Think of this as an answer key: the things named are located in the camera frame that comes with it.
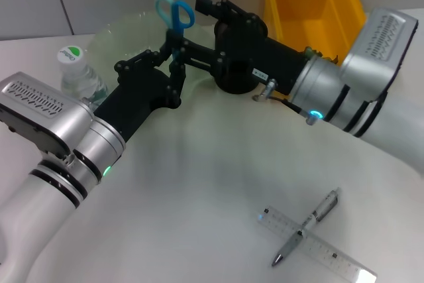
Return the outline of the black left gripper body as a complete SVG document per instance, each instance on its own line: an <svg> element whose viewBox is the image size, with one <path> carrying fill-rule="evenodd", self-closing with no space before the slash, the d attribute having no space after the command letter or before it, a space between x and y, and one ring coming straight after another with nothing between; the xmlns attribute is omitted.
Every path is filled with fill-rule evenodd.
<svg viewBox="0 0 424 283"><path fill-rule="evenodd" d="M127 141L153 111L168 108L170 76L157 69L145 53L117 62L115 70L119 84L94 114Z"/></svg>

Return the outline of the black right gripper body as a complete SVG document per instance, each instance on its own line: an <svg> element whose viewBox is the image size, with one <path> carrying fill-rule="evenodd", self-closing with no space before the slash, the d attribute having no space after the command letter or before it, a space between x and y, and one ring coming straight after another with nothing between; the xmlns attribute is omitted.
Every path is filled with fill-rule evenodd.
<svg viewBox="0 0 424 283"><path fill-rule="evenodd" d="M276 80L276 91L292 90L307 58L270 37L264 21L235 21L215 24L215 50L224 53L223 74L215 83L231 94L251 92L259 83Z"/></svg>

